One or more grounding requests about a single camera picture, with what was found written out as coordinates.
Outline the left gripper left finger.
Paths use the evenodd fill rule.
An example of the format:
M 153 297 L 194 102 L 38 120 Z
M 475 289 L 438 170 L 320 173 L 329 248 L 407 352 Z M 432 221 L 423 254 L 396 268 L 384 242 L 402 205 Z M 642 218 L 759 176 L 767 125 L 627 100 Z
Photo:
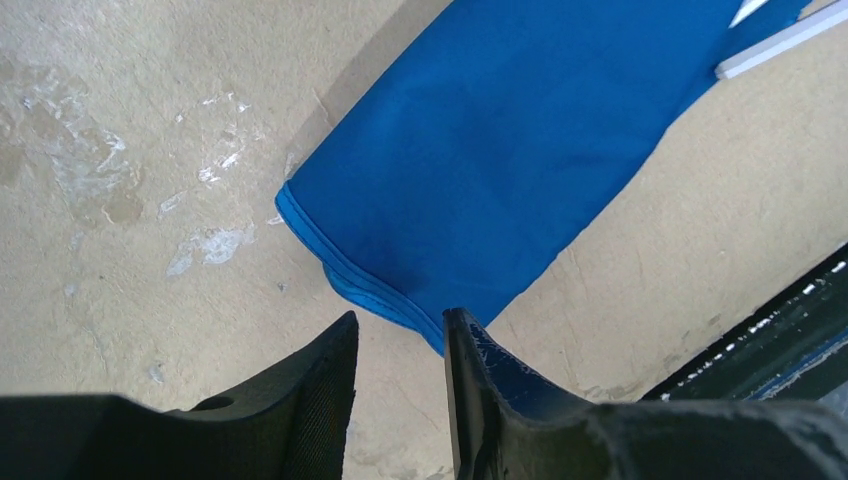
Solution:
M 5 396 L 5 479 L 338 479 L 359 325 L 346 313 L 300 350 L 189 410 L 115 394 Z

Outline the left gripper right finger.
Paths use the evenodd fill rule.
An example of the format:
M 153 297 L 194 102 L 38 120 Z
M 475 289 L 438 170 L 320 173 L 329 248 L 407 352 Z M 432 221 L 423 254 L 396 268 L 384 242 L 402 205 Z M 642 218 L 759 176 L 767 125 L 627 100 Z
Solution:
M 843 479 L 847 425 L 807 401 L 593 403 L 444 314 L 460 479 Z

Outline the blue cloth napkin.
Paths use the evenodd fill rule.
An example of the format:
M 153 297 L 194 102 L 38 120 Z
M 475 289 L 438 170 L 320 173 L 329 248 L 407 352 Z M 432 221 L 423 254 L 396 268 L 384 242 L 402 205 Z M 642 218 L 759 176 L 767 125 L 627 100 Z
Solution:
M 490 324 L 716 81 L 794 23 L 737 1 L 454 1 L 275 198 L 345 299 L 444 348 Z

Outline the white plastic utensil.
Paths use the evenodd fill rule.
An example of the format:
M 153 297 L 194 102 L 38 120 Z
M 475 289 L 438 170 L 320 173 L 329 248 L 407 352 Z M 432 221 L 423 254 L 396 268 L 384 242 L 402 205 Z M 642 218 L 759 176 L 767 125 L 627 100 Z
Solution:
M 789 27 L 725 59 L 715 68 L 718 80 L 737 77 L 847 20 L 847 2 L 833 1 Z
M 729 24 L 729 28 L 734 28 L 747 17 L 752 15 L 756 10 L 765 5 L 768 0 L 743 0 L 740 4 L 738 11 L 735 16 L 731 20 Z

